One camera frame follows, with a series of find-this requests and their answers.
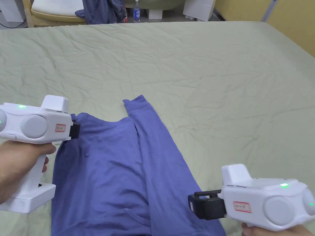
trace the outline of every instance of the dark blue clothing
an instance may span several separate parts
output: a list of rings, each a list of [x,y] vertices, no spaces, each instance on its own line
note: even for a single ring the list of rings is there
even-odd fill
[[[123,0],[82,0],[83,9],[75,12],[88,25],[121,23],[125,18]]]
[[[225,236],[190,211],[200,188],[153,107],[143,96],[124,103],[118,122],[73,115],[81,131],[56,156],[52,236]]]

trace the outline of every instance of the red-bordered label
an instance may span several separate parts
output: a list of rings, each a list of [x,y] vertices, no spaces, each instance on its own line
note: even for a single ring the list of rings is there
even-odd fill
[[[247,202],[233,202],[234,209],[236,211],[252,213],[252,209],[250,208],[250,204]]]
[[[65,132],[66,131],[66,125],[57,124],[55,132]]]

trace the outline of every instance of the round gray button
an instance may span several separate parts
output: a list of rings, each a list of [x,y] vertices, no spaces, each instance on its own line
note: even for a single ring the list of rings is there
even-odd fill
[[[22,133],[29,138],[39,138],[47,131],[47,121],[41,115],[29,115],[21,122]]]
[[[315,199],[312,192],[309,189],[306,189],[303,192],[303,203],[305,211],[310,215],[315,215]]]
[[[7,115],[4,111],[0,110],[0,132],[4,130],[5,125],[7,124]]]
[[[264,204],[266,217],[274,224],[284,226],[294,218],[294,208],[291,203],[281,196],[269,198]]]

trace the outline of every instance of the green led light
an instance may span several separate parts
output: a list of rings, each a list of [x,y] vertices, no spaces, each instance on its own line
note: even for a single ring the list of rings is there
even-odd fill
[[[281,185],[281,188],[288,188],[289,187],[289,185],[287,183],[282,183],[280,185]]]

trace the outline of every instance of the white cushion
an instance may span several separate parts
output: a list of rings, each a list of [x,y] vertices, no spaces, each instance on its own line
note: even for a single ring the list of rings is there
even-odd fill
[[[34,11],[62,16],[76,16],[77,10],[83,9],[82,0],[34,0]]]

